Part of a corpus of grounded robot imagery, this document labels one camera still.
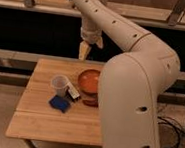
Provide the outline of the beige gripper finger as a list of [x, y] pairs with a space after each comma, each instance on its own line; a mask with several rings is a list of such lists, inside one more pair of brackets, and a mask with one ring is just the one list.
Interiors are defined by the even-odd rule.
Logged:
[[103, 44], [104, 44], [103, 43], [103, 38], [102, 37], [99, 37], [98, 41], [95, 44], [96, 44], [96, 46], [98, 48], [102, 49], [103, 48]]
[[79, 59], [80, 60], [87, 59], [87, 56], [88, 56], [90, 51], [91, 51], [91, 46], [86, 41], [80, 42]]

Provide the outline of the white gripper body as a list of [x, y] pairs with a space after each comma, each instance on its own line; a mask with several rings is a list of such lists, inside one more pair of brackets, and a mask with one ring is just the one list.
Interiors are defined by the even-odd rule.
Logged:
[[101, 37], [102, 30], [98, 28], [95, 22], [89, 20], [87, 17], [82, 18], [82, 25], [81, 25], [81, 38], [89, 43], [95, 44]]

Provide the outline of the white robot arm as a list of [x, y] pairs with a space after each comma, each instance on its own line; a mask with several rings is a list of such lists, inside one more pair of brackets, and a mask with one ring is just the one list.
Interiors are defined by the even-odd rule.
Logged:
[[82, 13], [83, 26], [102, 30], [123, 51], [100, 73], [103, 148], [160, 148], [157, 100], [179, 75], [177, 53], [100, 0], [73, 1]]

